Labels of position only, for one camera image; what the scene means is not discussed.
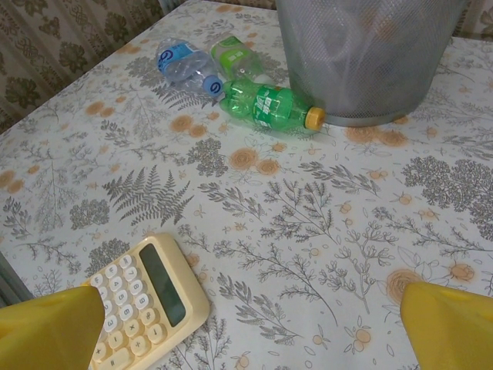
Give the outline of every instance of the plastic bottle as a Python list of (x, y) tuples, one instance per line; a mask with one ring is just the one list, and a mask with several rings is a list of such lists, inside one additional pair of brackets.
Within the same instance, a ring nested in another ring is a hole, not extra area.
[(247, 78), (257, 83), (275, 83), (265, 74), (258, 54), (237, 37), (223, 34), (212, 45), (210, 55), (228, 80)]
[(291, 89), (241, 79), (226, 82), (224, 92), (226, 97), (220, 101), (220, 107), (237, 119), (277, 131), (297, 127), (319, 131), (324, 124), (324, 110), (308, 106)]
[(156, 53), (158, 69), (177, 88), (205, 92), (218, 97), (223, 83), (210, 56), (187, 41), (166, 39)]

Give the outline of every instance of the calculator display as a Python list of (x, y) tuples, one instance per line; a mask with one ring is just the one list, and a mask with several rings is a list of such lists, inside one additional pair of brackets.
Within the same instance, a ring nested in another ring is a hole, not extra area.
[(185, 318), (185, 306), (179, 299), (178, 292), (169, 278), (154, 245), (147, 244), (139, 252), (139, 256), (166, 312), (169, 323), (172, 327), (177, 326)]

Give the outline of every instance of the crushed plastic bottle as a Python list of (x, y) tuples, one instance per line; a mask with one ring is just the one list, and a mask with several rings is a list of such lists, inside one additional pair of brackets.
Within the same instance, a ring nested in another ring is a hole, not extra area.
[(223, 82), (217, 76), (214, 61), (204, 51), (181, 39), (166, 39), (156, 52), (157, 66), (168, 82), (179, 89), (205, 92), (218, 97)]
[(246, 78), (257, 83), (275, 83), (264, 72), (258, 54), (237, 37), (223, 34), (214, 39), (212, 45), (210, 55), (228, 80)]
[(241, 79), (226, 82), (224, 92), (220, 107), (237, 119), (277, 131), (297, 127), (319, 131), (324, 124), (324, 110), (308, 106), (291, 89)]

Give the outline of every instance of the yellow bottle cap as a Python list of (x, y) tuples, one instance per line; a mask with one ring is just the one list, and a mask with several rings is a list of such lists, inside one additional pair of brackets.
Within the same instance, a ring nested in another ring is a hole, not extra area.
[(321, 108), (313, 106), (307, 114), (305, 119), (305, 127), (309, 130), (320, 131), (324, 125), (325, 111)]

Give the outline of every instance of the blue bottle label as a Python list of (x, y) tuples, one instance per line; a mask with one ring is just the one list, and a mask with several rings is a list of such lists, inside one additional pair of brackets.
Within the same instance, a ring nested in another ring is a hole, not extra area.
[(166, 67), (175, 60), (183, 59), (186, 56), (196, 52), (197, 50), (192, 49), (188, 44), (182, 42), (181, 44), (177, 44), (172, 46), (171, 48), (165, 50), (159, 56), (159, 60), (157, 62), (157, 67), (164, 73), (166, 71)]

